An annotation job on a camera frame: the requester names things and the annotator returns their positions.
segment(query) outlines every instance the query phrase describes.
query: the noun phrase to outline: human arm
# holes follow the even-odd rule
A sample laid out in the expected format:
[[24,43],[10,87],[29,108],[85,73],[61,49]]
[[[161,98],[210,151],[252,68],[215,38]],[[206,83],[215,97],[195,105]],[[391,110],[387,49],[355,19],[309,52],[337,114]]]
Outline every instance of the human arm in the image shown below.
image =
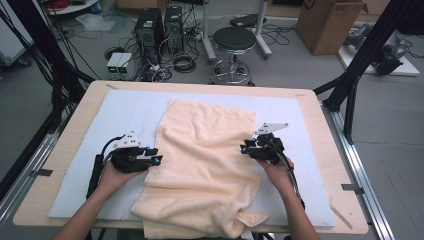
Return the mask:
[[78,209],[65,226],[52,238],[54,240],[85,239],[103,204],[131,178],[141,172],[122,173],[116,170],[108,161],[103,169],[102,176],[96,190],[87,201]]
[[287,212],[291,239],[320,239],[294,191],[287,167],[282,164],[272,165],[261,160],[257,160],[257,162],[264,168],[270,182],[280,193]]

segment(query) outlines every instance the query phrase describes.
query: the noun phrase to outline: forearm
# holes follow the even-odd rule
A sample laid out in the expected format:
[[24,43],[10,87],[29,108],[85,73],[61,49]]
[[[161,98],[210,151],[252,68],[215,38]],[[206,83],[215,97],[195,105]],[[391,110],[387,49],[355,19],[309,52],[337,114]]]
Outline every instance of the forearm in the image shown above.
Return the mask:
[[107,199],[107,195],[95,191],[53,239],[85,239]]
[[303,209],[293,187],[279,190],[287,212],[290,235],[292,240],[320,239],[315,228]]

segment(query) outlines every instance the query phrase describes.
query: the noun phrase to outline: cardboard box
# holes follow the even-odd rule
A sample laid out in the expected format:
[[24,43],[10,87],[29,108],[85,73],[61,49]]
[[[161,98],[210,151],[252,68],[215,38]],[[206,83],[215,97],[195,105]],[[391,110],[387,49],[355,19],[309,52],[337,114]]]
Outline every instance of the cardboard box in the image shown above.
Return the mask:
[[368,14],[379,14],[381,15],[389,4],[390,0],[364,0],[366,4],[365,12]]
[[118,8],[124,9],[160,8],[163,13],[168,0],[117,0],[117,4]]
[[305,0],[296,32],[313,55],[337,54],[365,3]]

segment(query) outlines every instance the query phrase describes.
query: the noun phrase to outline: folded cloth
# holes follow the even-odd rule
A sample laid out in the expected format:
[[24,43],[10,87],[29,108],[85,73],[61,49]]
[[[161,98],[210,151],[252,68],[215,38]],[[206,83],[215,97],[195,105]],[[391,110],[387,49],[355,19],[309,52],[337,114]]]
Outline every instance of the folded cloth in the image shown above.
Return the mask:
[[171,100],[156,133],[163,155],[133,206],[147,238],[236,238],[267,216],[244,212],[259,190],[257,163],[240,153],[256,114]]

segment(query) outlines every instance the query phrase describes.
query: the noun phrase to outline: table leg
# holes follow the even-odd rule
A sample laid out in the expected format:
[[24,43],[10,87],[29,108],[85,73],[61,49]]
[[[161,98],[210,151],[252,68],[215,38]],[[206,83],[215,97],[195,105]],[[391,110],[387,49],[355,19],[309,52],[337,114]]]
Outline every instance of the table leg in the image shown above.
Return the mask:
[[205,46],[206,53],[208,54],[209,63],[213,63],[216,60],[215,52],[213,51],[211,42],[208,37],[208,17],[209,17],[209,0],[203,0],[203,32],[200,33],[202,37],[203,45]]
[[256,42],[259,44],[260,48],[265,53],[265,59],[268,59],[268,57],[271,56],[272,54],[271,49],[269,49],[268,45],[266,44],[266,42],[261,36],[262,23],[265,17],[265,11],[266,11],[267,5],[268,5],[268,0],[261,0],[259,13],[258,13],[258,22],[256,23],[256,29],[255,29]]

